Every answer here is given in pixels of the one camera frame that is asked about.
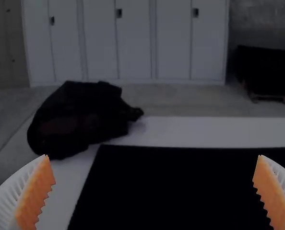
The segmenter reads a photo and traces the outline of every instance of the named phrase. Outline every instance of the black mat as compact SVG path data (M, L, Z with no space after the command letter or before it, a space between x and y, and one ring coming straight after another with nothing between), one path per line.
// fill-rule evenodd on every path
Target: black mat
M259 154L285 167L285 149L102 146L68 230L272 229L252 187Z

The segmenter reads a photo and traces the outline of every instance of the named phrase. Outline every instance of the concrete wall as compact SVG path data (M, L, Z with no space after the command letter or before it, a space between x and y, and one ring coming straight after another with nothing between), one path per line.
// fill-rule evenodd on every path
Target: concrete wall
M0 0L0 89L28 87L20 0Z
M230 0L229 42L285 49L285 0Z

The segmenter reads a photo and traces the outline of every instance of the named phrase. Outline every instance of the cabinet door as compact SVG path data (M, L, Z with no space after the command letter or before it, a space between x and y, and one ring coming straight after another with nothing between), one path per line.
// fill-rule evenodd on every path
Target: cabinet door
M148 0L116 0L119 76L151 78Z
M83 3L89 78L118 78L115 1L84 0Z
M157 73L190 78L190 0L157 0Z
M49 15L56 79L81 81L76 0L50 0Z
M26 59L32 82L54 82L47 0L23 1Z
M226 0L193 0L192 79L222 80L226 64Z

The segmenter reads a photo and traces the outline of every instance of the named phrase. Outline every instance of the white table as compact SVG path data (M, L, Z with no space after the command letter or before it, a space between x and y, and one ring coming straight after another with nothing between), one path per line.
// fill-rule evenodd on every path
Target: white table
M285 118L145 117L114 145L193 148L285 147ZM56 185L36 224L66 230L99 145L63 161L52 161Z

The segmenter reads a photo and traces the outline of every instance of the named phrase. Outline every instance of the white cabinet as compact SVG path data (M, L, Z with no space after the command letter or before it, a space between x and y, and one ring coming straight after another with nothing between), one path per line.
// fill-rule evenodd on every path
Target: white cabinet
M193 0L192 70L193 80L224 79L226 69L226 0Z
M227 10L226 0L157 0L158 78L223 80Z
M82 80L75 0L49 0L51 42L57 81Z
M118 78L114 0L83 0L89 79Z
M157 0L157 73L190 79L191 0Z
M55 81L47 0L23 1L26 61L31 84Z
M31 84L222 84L228 6L228 0L23 0Z
M116 0L119 75L151 79L148 0Z

